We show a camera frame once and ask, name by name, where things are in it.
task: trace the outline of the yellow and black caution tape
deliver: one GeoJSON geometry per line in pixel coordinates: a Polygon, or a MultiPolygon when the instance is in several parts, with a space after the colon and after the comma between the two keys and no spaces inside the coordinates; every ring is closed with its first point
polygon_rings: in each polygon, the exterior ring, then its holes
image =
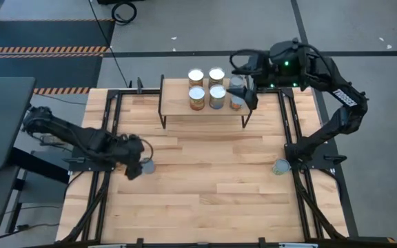
{"type": "Polygon", "coordinates": [[[62,47],[0,47],[0,53],[75,53],[106,52],[106,46],[62,46],[62,47]]]}
{"type": "Polygon", "coordinates": [[[103,56],[103,54],[100,54],[100,53],[92,53],[92,54],[26,54],[26,55],[0,55],[0,59],[60,58],[60,57],[80,57],[80,56],[103,56]]]}
{"type": "Polygon", "coordinates": [[[35,94],[87,94],[91,87],[50,87],[34,89],[35,94]]]}

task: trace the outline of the food can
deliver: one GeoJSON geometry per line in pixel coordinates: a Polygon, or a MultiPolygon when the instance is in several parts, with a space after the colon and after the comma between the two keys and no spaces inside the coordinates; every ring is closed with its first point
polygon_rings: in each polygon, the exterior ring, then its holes
{"type": "Polygon", "coordinates": [[[289,162],[282,158],[278,159],[272,168],[272,172],[274,174],[276,174],[277,176],[283,175],[284,173],[288,172],[289,170],[290,170],[289,162]]]}
{"type": "Polygon", "coordinates": [[[214,85],[210,89],[210,106],[215,109],[221,109],[225,104],[226,89],[223,85],[214,85]]]}
{"type": "Polygon", "coordinates": [[[209,87],[214,85],[223,85],[223,78],[225,78],[225,72],[221,68],[212,68],[210,70],[210,82],[209,87]]]}
{"type": "Polygon", "coordinates": [[[202,110],[205,107],[205,89],[203,89],[203,87],[191,87],[190,106],[193,110],[202,110]]]}
{"type": "Polygon", "coordinates": [[[233,110],[240,110],[244,100],[238,96],[231,96],[231,108],[233,110]]]}
{"type": "Polygon", "coordinates": [[[200,69],[192,69],[187,73],[187,77],[190,79],[190,88],[193,86],[203,87],[204,73],[200,69]]]}
{"type": "Polygon", "coordinates": [[[243,77],[239,75],[231,76],[231,79],[229,81],[229,89],[242,88],[244,85],[245,85],[245,81],[243,77]]]}

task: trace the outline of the cable coil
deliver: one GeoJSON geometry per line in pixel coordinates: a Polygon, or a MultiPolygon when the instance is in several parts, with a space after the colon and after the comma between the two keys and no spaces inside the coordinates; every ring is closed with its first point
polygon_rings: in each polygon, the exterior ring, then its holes
{"type": "Polygon", "coordinates": [[[129,1],[123,1],[123,2],[120,2],[120,3],[116,4],[113,7],[113,9],[111,11],[111,15],[112,15],[112,18],[116,21],[117,25],[127,25],[127,24],[130,24],[136,18],[136,16],[137,16],[137,8],[136,8],[136,6],[133,3],[129,2],[129,1]],[[131,18],[124,19],[124,18],[121,17],[121,15],[116,13],[117,9],[119,7],[121,7],[122,5],[128,5],[128,6],[130,6],[133,9],[133,14],[132,14],[131,18]]]}

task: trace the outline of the wooden table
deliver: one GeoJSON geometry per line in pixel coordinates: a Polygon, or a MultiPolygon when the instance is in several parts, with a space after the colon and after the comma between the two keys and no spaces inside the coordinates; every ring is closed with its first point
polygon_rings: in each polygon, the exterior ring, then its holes
{"type": "MultiPolygon", "coordinates": [[[[101,127],[106,94],[106,89],[90,91],[82,126],[101,127]]],[[[319,128],[312,92],[294,94],[303,135],[310,135],[319,128]]],[[[258,109],[245,129],[239,116],[170,116],[164,130],[157,112],[159,96],[125,95],[118,133],[138,134],[153,144],[156,172],[132,181],[123,167],[112,173],[102,243],[135,243],[137,238],[145,243],[258,242],[258,237],[303,241],[292,174],[271,172],[274,161],[284,158],[278,97],[258,97],[258,109]]],[[[86,172],[68,189],[57,240],[84,212],[91,177],[86,172]]],[[[347,236],[335,181],[316,170],[312,180],[318,206],[347,236]]],[[[315,237],[307,206],[306,211],[315,237]]],[[[93,216],[90,238],[97,213],[93,216]]]]}

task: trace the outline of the raised wooden shelf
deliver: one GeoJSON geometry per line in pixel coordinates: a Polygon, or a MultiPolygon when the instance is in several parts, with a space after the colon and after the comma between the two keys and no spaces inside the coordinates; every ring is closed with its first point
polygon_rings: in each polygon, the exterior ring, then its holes
{"type": "MultiPolygon", "coordinates": [[[[223,86],[229,87],[230,79],[223,79],[223,86]]],[[[230,107],[231,94],[226,92],[225,103],[219,110],[213,109],[210,102],[209,80],[203,79],[205,89],[205,107],[196,111],[190,107],[189,81],[188,79],[161,79],[161,100],[160,112],[163,128],[166,125],[166,116],[242,116],[242,126],[246,126],[249,121],[251,111],[244,104],[240,110],[236,111],[230,107]]]]}

